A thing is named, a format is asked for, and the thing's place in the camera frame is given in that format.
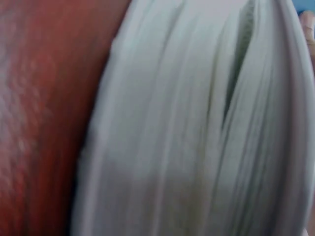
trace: hand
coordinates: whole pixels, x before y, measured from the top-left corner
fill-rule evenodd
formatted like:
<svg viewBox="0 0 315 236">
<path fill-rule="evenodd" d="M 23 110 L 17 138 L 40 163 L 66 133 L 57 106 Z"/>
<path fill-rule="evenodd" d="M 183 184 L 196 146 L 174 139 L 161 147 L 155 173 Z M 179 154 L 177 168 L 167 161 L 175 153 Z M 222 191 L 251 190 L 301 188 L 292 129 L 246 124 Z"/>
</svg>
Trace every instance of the hand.
<svg viewBox="0 0 315 236">
<path fill-rule="evenodd" d="M 300 22 L 303 28 L 305 39 L 309 47 L 313 70 L 315 72 L 315 40 L 314 40 L 314 28 L 315 28 L 315 15 L 311 11 L 304 11 L 300 15 Z M 310 221 L 308 223 L 308 232 L 310 236 L 315 236 L 315 206 L 313 206 Z M 303 236 L 308 236 L 306 230 L 303 232 Z"/>
</svg>

